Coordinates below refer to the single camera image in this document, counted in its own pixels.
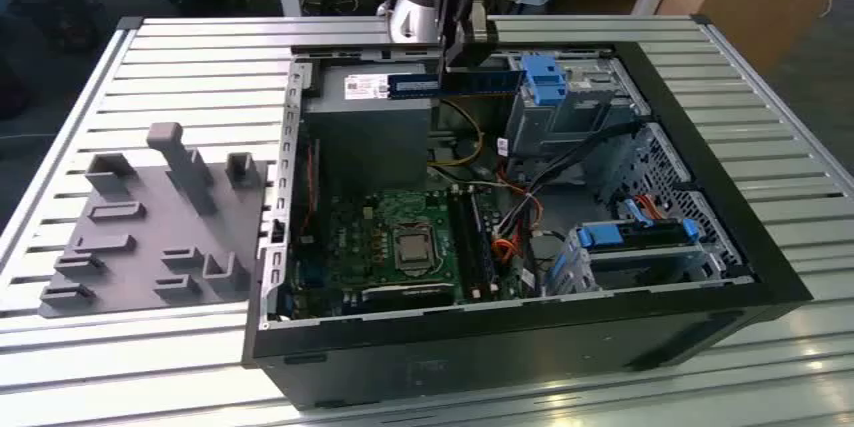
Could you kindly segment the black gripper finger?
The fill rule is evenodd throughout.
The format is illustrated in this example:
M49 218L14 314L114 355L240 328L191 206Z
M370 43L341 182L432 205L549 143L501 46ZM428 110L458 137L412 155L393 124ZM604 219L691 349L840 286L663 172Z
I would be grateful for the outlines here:
M489 20L488 0L473 0L472 39L469 41L468 60L472 68L480 67L496 50L498 34L496 25Z
M441 71L449 72L456 65L466 41L466 22L472 11L472 0L437 0L437 29L441 44Z

